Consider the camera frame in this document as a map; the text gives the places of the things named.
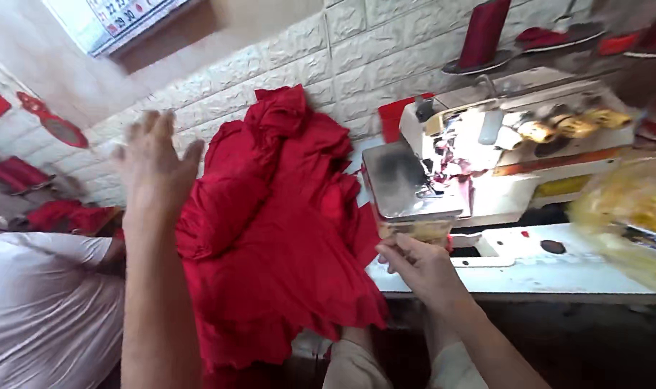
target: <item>hand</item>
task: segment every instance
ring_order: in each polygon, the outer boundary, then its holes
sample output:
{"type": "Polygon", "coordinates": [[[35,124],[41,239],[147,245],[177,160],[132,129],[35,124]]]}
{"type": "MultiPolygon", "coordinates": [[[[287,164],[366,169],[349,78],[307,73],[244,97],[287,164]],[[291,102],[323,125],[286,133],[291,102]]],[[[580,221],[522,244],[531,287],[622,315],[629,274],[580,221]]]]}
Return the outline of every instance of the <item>hand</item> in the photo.
{"type": "Polygon", "coordinates": [[[172,146],[174,114],[147,111],[131,125],[126,147],[112,154],[126,187],[125,227],[174,225],[198,173],[203,141],[189,144],[179,161],[172,146]]]}
{"type": "Polygon", "coordinates": [[[378,261],[388,263],[388,273],[397,271],[435,313],[446,316],[460,304],[474,303],[443,247],[399,233],[377,244],[376,250],[381,254],[378,261]]]}

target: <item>worktable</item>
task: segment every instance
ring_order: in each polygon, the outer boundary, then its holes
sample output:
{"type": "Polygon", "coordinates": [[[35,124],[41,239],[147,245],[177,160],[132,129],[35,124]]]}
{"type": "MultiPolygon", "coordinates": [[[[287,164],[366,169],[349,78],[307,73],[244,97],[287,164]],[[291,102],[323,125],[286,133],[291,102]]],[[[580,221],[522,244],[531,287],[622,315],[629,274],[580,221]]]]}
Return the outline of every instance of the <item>worktable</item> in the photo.
{"type": "MultiPolygon", "coordinates": [[[[382,144],[384,141],[380,136],[356,141],[353,144],[355,150],[350,155],[352,164],[346,173],[359,170],[363,150],[382,144]]],[[[362,206],[369,201],[369,195],[360,174],[358,179],[362,190],[357,202],[362,206]]],[[[494,251],[499,256],[512,259],[515,263],[503,267],[456,267],[462,282],[475,294],[475,298],[656,304],[654,291],[627,278],[602,257],[591,253],[589,246],[568,224],[503,229],[495,229],[494,225],[490,225],[482,235],[486,235],[487,240],[495,246],[494,251]],[[521,230],[530,238],[523,240],[521,230]],[[547,234],[559,241],[573,242],[570,246],[567,245],[567,253],[550,254],[538,249],[537,244],[532,244],[534,239],[547,234]],[[501,240],[506,242],[497,245],[501,240]]],[[[410,289],[400,276],[397,273],[389,274],[387,266],[379,264],[376,258],[367,266],[366,271],[378,289],[388,297],[412,297],[410,289]]]]}

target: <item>red garment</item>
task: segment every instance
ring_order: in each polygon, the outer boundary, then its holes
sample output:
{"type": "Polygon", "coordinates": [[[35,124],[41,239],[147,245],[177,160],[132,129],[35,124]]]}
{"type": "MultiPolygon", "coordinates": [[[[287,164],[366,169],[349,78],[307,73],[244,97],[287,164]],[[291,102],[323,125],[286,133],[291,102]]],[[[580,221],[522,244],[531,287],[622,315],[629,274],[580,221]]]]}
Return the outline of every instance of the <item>red garment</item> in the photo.
{"type": "Polygon", "coordinates": [[[87,208],[79,200],[55,200],[30,211],[27,218],[36,231],[94,235],[119,212],[118,207],[87,208]]]}
{"type": "Polygon", "coordinates": [[[337,339],[336,325],[383,327],[387,315],[363,270],[373,251],[360,243],[377,242],[375,225],[342,173],[347,129],[310,110],[301,85],[256,97],[211,140],[177,225],[208,374],[281,363],[303,327],[337,339]]]}
{"type": "Polygon", "coordinates": [[[568,41],[568,34],[541,27],[530,27],[521,32],[515,38],[515,41],[521,43],[525,50],[537,49],[566,43],[568,41]]]}

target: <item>white brick wall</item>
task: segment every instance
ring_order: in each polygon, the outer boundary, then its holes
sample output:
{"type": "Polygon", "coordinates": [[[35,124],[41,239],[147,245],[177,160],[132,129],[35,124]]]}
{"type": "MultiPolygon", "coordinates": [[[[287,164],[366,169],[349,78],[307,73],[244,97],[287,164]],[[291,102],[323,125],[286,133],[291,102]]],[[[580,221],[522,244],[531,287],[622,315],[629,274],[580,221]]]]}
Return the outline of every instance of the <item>white brick wall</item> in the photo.
{"type": "MultiPolygon", "coordinates": [[[[316,110],[349,128],[352,137],[373,136],[381,131],[379,106],[446,88],[451,76],[439,69],[460,54],[470,11],[483,1],[324,0],[323,12],[85,129],[88,150],[53,140],[20,112],[7,120],[8,133],[0,132],[0,154],[73,177],[84,200],[123,204],[107,157],[142,110],[177,111],[174,145],[182,153],[191,140],[210,140],[222,123],[243,119],[255,89],[298,83],[316,110]],[[7,141],[11,136],[18,139],[7,141]]],[[[513,0],[503,41],[530,26],[549,26],[568,1],[513,0]]],[[[575,10],[591,3],[579,0],[575,10]]]]}

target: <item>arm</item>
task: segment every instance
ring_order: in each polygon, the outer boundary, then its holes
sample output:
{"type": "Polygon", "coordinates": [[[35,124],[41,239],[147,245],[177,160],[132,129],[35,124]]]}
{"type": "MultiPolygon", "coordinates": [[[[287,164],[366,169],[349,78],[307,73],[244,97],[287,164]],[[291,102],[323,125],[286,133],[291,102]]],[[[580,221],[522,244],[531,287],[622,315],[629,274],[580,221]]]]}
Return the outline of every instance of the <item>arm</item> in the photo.
{"type": "Polygon", "coordinates": [[[549,385],[488,320],[457,275],[445,249],[405,234],[376,246],[389,272],[397,271],[433,316],[434,331],[453,330],[491,389],[549,385]]]}
{"type": "Polygon", "coordinates": [[[124,388],[197,388],[201,357],[174,226],[203,150],[182,161],[172,147],[173,115],[148,112],[115,152],[127,192],[124,388]]]}

